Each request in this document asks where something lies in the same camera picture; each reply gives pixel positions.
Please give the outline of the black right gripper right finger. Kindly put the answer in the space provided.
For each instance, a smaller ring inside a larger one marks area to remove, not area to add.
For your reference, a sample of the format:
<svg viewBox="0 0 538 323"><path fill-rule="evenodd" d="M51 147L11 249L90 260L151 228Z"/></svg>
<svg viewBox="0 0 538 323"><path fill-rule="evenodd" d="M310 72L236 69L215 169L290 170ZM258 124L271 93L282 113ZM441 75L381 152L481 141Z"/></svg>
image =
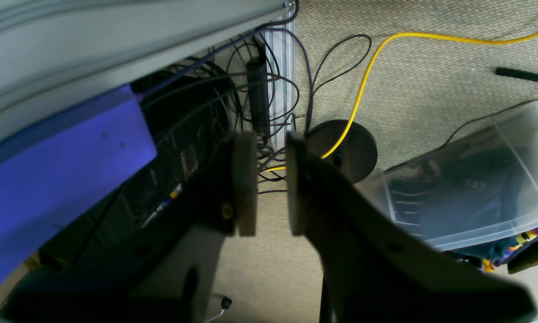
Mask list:
<svg viewBox="0 0 538 323"><path fill-rule="evenodd" d="M529 291L450 259L399 229L334 166L286 135L291 232L321 259L336 323L528 323Z"/></svg>

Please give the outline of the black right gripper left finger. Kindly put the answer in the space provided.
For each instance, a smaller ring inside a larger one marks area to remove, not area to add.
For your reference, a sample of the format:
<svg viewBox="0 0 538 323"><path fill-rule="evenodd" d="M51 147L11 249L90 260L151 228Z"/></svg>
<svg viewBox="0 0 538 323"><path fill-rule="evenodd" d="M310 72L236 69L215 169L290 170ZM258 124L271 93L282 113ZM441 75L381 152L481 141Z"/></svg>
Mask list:
<svg viewBox="0 0 538 323"><path fill-rule="evenodd" d="M224 240L256 231L256 145L252 131L225 137L148 225L70 269L31 273L0 321L202 323Z"/></svg>

